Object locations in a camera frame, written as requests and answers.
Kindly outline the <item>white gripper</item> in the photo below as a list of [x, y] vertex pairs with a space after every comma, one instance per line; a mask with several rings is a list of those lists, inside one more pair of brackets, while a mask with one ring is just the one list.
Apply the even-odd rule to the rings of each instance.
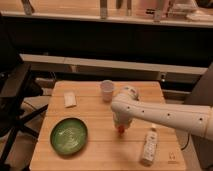
[[125, 129], [128, 129], [132, 122], [132, 118], [130, 116], [121, 113], [114, 113], [113, 120], [116, 128], [123, 126]]

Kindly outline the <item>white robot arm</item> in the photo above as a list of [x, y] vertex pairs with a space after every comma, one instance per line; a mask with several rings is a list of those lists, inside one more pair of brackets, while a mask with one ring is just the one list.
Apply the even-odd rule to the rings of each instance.
[[138, 96], [134, 87], [124, 86], [113, 98], [115, 125], [129, 127], [137, 118], [213, 141], [213, 107], [142, 102]]

